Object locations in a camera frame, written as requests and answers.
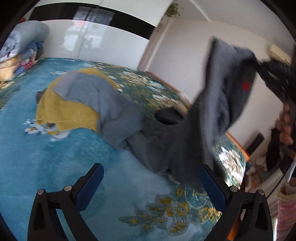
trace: finger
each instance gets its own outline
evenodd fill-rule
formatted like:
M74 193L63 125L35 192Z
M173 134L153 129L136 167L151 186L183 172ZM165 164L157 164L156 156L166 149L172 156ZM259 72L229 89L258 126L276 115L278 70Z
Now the finger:
M279 115L279 118L281 121L284 121L286 123L290 123L290 115L287 112L281 112Z
M290 134L290 132L291 132L291 127L290 127L289 125L287 125L286 122L281 121L281 120L277 120L277 121L276 121L276 128L277 128L279 131L284 131L284 132L286 132L287 134Z
M290 105L289 105L289 103L284 103L283 110L284 110L285 112L290 112Z
M285 132L281 132L279 135L279 140L281 143L285 144L285 145L292 145L293 144L293 139L292 137L285 133Z

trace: crumpled clothing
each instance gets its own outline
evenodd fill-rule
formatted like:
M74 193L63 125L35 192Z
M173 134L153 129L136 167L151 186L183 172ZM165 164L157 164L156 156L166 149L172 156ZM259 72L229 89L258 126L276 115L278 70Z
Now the crumpled clothing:
M112 86L112 82L108 83L102 77L69 72L53 91L65 101L84 104L99 113L98 132L108 144L122 149L126 146L126 139L142 129L145 110L116 89L115 83Z
M214 39L206 67L205 88L186 117L167 126L146 118L143 130L127 139L130 150L149 170L170 174L194 190L202 190L198 167L207 164L224 179L212 148L239 118L250 95L255 70L244 64L254 53Z
M81 69L78 72L104 76L97 69ZM104 77L104 81L109 81L113 88L117 88L112 80ZM79 102L66 101L53 90L63 78L64 76L57 78L42 94L37 106L36 123L39 125L54 123L61 132L77 128L87 128L97 132L99 114L93 108Z

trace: bed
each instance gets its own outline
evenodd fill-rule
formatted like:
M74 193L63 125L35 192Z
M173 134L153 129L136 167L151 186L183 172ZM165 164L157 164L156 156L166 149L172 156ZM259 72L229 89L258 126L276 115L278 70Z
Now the bed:
M218 221L205 193L174 184L147 170L128 151L118 152L88 129L72 130L61 140L26 134L35 118L37 91L70 70L96 68L117 83L129 100L153 116L178 103L176 91L148 73L77 59L46 58L22 76L0 86L0 212L17 240L27 238L36 191L62 190L85 175L94 163L105 176L81 216L98 240L202 241ZM228 185L240 187L247 154L230 136L223 136L213 154L223 163ZM61 212L69 240L74 240Z

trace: yellow towel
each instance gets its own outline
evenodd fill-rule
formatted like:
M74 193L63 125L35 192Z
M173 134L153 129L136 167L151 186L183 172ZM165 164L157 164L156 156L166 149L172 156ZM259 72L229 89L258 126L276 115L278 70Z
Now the yellow towel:
M81 69L78 72L100 76L117 89L116 83L97 69ZM59 77L52 82L42 95L37 106L36 123L55 123L59 131L87 128L97 132L99 114L93 108L76 101L65 101L52 90L61 79Z

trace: red logo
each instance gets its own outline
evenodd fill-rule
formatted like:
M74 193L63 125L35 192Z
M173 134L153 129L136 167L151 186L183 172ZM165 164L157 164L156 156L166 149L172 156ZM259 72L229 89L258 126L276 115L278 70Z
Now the red logo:
M244 91L250 91L250 86L251 86L251 82L248 80L245 80L242 83L242 88L244 89Z

